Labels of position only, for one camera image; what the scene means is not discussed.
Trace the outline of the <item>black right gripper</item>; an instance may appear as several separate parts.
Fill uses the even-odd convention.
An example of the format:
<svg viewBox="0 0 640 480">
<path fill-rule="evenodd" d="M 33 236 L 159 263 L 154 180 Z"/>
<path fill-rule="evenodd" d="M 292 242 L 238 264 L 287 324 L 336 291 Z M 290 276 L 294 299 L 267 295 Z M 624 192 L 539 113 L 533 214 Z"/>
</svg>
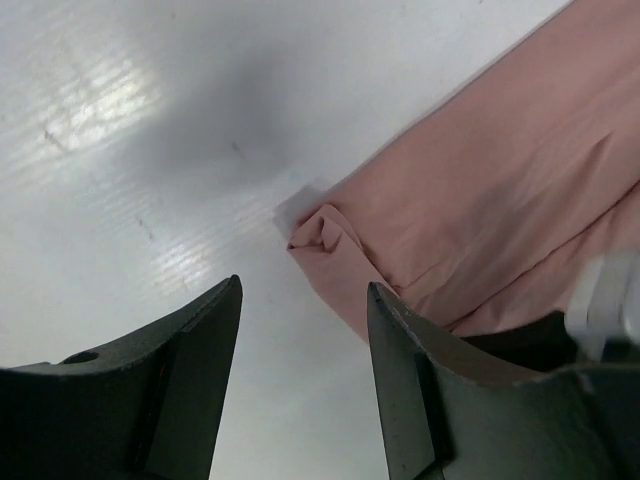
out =
<svg viewBox="0 0 640 480">
<path fill-rule="evenodd" d="M 492 373 L 548 373 L 580 357 L 561 311 L 515 329 L 461 340 L 483 352 L 482 365 Z"/>
</svg>

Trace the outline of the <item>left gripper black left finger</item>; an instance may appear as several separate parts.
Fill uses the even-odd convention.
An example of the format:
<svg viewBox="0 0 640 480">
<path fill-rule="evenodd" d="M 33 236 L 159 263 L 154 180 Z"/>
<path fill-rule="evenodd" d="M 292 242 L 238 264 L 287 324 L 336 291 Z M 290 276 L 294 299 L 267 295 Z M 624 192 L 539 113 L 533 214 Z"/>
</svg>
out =
<svg viewBox="0 0 640 480">
<path fill-rule="evenodd" d="M 5 479 L 205 479 L 243 290 L 231 276 L 106 344 L 1 372 Z"/>
</svg>

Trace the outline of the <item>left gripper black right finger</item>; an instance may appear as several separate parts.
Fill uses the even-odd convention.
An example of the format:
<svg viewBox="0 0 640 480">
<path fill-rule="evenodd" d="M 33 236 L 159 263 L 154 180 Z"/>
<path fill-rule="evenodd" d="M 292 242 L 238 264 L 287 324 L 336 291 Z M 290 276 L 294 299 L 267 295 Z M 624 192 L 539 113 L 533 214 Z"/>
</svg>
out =
<svg viewBox="0 0 640 480">
<path fill-rule="evenodd" d="M 639 369 L 549 373 L 496 358 L 416 315 L 385 286 L 367 324 L 393 479 L 635 479 Z"/>
</svg>

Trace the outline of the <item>dusty pink t-shirt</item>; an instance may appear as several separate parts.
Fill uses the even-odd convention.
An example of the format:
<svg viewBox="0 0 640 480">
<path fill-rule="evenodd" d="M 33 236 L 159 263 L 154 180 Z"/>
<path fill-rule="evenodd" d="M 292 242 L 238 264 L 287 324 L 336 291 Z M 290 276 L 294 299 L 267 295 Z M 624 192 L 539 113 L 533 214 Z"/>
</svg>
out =
<svg viewBox="0 0 640 480">
<path fill-rule="evenodd" d="M 564 312 L 639 246 L 639 5 L 575 1 L 296 223 L 288 252 L 358 335 L 378 282 L 459 336 Z"/>
</svg>

